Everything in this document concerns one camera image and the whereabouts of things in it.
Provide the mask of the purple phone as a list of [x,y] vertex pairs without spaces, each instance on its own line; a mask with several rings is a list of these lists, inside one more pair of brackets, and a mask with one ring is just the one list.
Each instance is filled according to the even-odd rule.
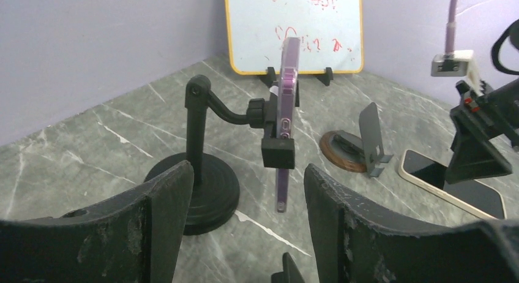
[[299,68],[300,39],[287,37],[283,42],[280,79],[277,96],[277,139],[280,140],[281,164],[276,171],[276,210],[286,211],[288,203],[289,171],[295,165],[294,141],[292,138],[293,113],[296,105]]

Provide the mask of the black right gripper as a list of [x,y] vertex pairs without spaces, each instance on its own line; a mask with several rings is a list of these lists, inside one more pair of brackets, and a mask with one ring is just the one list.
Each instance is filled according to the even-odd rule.
[[490,143],[505,135],[518,151],[518,79],[494,90],[485,82],[478,95],[464,80],[456,84],[460,106],[451,109],[456,133],[444,178],[449,184],[512,174],[510,162]]

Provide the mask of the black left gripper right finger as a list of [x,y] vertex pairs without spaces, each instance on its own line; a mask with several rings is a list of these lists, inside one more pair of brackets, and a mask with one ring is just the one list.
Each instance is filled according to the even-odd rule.
[[338,183],[304,173],[321,282],[517,282],[518,221],[450,228],[405,216]]

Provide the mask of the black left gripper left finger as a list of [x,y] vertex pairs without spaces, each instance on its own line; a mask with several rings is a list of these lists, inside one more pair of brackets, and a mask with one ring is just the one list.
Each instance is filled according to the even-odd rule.
[[171,282],[193,190],[182,161],[62,217],[1,221],[2,282]]

